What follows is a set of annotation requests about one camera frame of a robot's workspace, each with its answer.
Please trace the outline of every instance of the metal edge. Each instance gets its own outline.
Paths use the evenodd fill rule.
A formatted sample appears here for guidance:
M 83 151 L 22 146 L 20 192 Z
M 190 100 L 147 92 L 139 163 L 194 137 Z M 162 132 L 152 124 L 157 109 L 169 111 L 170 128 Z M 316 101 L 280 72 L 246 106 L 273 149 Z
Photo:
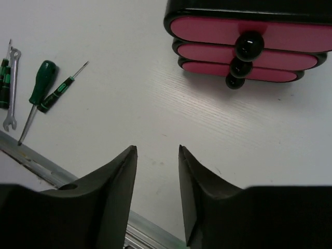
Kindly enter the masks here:
M 17 140 L 0 131 L 0 150 L 13 157 L 47 182 L 61 187 L 78 178 L 25 145 L 17 146 Z M 184 241 L 171 235 L 147 219 L 130 211 L 124 246 L 135 249 L 183 249 Z

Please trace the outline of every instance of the green screwdriver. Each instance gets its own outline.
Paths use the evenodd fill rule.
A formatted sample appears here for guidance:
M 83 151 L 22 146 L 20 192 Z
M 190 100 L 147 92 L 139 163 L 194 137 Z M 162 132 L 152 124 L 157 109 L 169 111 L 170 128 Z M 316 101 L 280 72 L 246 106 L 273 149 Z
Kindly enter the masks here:
M 22 135 L 18 141 L 18 146 L 20 146 L 23 142 L 23 140 L 26 137 L 26 134 L 29 130 L 29 127 L 32 123 L 32 119 L 36 112 L 36 106 L 38 106 L 44 99 L 44 97 L 47 95 L 49 89 L 54 84 L 54 81 L 58 74 L 58 67 L 55 65 L 54 62 L 51 61 L 44 61 L 37 73 L 36 76 L 36 84 L 33 88 L 32 95 L 29 99 L 29 102 L 33 104 L 29 117 L 27 118 L 27 121 L 25 123 Z
M 8 71 L 8 70 L 6 70 L 6 68 L 10 68 L 10 66 L 9 66 L 10 51 L 11 51 L 11 39 L 9 40 L 9 44 L 8 44 L 7 56 L 5 58 L 3 58 L 1 66 L 0 66 L 0 91 L 2 90 L 2 87 L 4 86 L 3 83 L 5 81 L 6 71 Z
M 73 76 L 66 79 L 50 96 L 42 101 L 42 103 L 37 107 L 42 113 L 48 112 L 51 107 L 58 101 L 62 94 L 68 89 L 68 87 L 75 81 L 75 77 L 82 72 L 82 70 L 89 64 L 87 61 Z
M 8 109 L 10 100 L 10 66 L 5 67 L 5 78 L 0 91 L 0 108 Z

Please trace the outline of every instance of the screwdriver shaft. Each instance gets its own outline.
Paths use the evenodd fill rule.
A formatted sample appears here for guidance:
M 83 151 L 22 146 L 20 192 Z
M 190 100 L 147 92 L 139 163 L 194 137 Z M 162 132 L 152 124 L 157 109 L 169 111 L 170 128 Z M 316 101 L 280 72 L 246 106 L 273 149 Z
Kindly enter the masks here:
M 32 120 L 33 120 L 33 117 L 35 116 L 35 113 L 36 113 L 36 105 L 33 105 L 32 108 L 31 108 L 31 111 L 29 113 L 29 116 L 27 118 L 27 121 L 25 123 L 25 126 L 24 126 L 24 129 L 23 129 L 23 132 L 22 132 L 22 135 L 17 143 L 18 146 L 21 146 L 22 143 L 23 143 L 23 140 L 25 139 L 26 135 L 27 135 L 27 132 L 30 128 L 30 125 L 32 123 Z
M 82 72 L 82 70 L 89 64 L 89 61 L 87 61 L 73 76 L 72 78 L 75 79 L 75 77 Z
M 8 44 L 8 51 L 7 51 L 7 56 L 6 56 L 6 59 L 9 60 L 9 55 L 10 55 L 10 51 L 11 51 L 11 39 L 9 40 L 9 44 Z

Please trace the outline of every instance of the white work surface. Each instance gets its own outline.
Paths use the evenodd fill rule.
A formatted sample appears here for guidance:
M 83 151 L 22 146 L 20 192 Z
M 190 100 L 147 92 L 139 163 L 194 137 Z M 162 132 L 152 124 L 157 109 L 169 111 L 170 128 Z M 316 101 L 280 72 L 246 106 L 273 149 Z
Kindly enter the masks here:
M 167 0 L 6 1 L 0 48 L 22 51 L 18 140 L 43 60 L 61 69 L 54 90 L 90 64 L 24 144 L 82 177 L 129 145 L 139 161 L 131 209 L 184 240 L 178 146 L 227 181 L 332 184 L 332 60 L 291 84 L 184 73 L 164 30 Z M 1 122 L 6 111 L 0 110 Z

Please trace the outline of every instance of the black drawer knob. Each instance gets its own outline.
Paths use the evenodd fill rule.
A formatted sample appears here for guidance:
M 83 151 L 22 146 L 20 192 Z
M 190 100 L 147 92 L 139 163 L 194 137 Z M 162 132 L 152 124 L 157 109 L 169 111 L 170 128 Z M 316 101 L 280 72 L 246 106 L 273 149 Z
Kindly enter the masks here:
M 235 78 L 233 75 L 228 74 L 226 77 L 226 85 L 233 90 L 239 89 L 244 84 L 244 79 Z
M 235 78 L 244 78 L 248 74 L 251 73 L 253 70 L 253 63 L 252 62 L 244 62 L 241 61 L 239 58 L 235 57 L 232 62 L 230 63 L 230 73 Z
M 251 62 L 256 60 L 264 49 L 264 39 L 256 31 L 243 33 L 235 43 L 235 52 L 241 61 Z

